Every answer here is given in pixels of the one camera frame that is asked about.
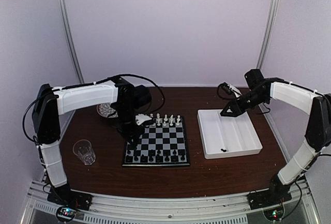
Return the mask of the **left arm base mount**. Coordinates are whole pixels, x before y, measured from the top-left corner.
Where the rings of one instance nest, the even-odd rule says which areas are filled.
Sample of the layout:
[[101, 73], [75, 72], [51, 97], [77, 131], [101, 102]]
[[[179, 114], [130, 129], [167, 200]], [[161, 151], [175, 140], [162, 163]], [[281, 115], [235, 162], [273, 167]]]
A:
[[55, 217], [60, 222], [72, 221], [81, 210], [88, 211], [92, 203], [93, 196], [87, 193], [72, 192], [69, 200], [62, 200], [55, 192], [48, 194], [47, 200], [56, 203], [59, 207], [55, 211]]

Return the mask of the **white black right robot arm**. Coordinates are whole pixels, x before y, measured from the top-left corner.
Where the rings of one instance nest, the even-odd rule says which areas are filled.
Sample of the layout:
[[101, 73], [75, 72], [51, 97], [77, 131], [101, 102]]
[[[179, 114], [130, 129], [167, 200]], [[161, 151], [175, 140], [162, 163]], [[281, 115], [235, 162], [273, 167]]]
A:
[[[276, 113], [270, 117], [273, 129], [284, 141], [282, 148], [292, 156], [270, 179], [265, 193], [265, 200], [276, 204], [330, 145], [330, 94], [278, 77], [266, 78], [259, 69], [248, 71], [244, 77], [249, 88], [246, 93], [226, 82], [217, 86], [217, 96], [227, 101], [220, 115], [238, 117], [258, 105], [275, 101]], [[285, 141], [285, 135], [295, 143]]]

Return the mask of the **white plastic tray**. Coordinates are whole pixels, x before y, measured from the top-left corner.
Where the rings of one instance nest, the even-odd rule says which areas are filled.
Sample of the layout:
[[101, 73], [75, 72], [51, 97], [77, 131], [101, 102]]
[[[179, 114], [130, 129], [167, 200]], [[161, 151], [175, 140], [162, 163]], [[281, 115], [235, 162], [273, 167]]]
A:
[[263, 146], [248, 113], [238, 117], [225, 117], [220, 112], [220, 109], [198, 110], [205, 159], [258, 154]]

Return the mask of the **black white chessboard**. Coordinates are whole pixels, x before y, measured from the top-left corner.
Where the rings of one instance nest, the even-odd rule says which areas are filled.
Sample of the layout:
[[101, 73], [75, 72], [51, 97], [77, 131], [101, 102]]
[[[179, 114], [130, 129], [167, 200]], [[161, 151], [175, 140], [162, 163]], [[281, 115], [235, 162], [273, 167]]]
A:
[[[140, 136], [138, 146], [136, 149], [126, 143], [123, 157], [123, 167], [170, 167], [170, 166], [189, 166], [190, 156], [186, 135], [185, 119], [181, 115], [164, 115], [160, 116], [161, 122], [157, 123], [156, 116], [154, 122], [156, 127], [151, 125], [145, 127], [144, 133]], [[153, 150], [153, 162], [149, 162], [148, 151]], [[170, 151], [170, 161], [165, 162], [164, 150]], [[177, 150], [177, 155], [173, 155], [173, 151]], [[186, 153], [186, 160], [181, 161], [181, 155], [178, 151], [184, 150]], [[141, 162], [141, 155], [146, 157], [146, 162]], [[138, 161], [134, 161], [133, 157], [138, 156]], [[161, 162], [156, 162], [156, 157], [161, 157]], [[174, 156], [178, 157], [178, 162], [174, 161]]]

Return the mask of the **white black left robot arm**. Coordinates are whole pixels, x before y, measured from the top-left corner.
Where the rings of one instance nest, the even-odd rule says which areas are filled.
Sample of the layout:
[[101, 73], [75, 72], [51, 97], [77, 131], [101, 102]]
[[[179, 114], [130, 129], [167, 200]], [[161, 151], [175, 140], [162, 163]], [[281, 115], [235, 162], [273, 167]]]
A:
[[146, 86], [135, 86], [123, 75], [85, 84], [58, 87], [43, 84], [40, 87], [37, 98], [23, 114], [22, 129], [26, 129], [26, 117], [30, 112], [35, 134], [28, 139], [37, 146], [41, 163], [55, 189], [53, 194], [62, 205], [70, 205], [74, 201], [74, 193], [68, 189], [59, 147], [63, 140], [60, 117], [73, 113], [72, 121], [76, 128], [92, 128], [96, 125], [92, 107], [108, 103], [117, 115], [115, 128], [126, 142], [136, 146], [145, 125], [152, 121], [151, 117], [137, 111], [150, 104], [151, 100]]

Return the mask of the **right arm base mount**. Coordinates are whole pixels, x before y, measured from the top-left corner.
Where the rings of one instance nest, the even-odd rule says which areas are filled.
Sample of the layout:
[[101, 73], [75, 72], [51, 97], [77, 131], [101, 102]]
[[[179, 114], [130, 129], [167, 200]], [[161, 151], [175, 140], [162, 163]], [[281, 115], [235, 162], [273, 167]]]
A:
[[285, 216], [284, 203], [292, 200], [290, 193], [286, 193], [279, 199], [269, 199], [268, 190], [250, 191], [247, 200], [251, 210], [261, 210], [268, 221], [280, 221]]

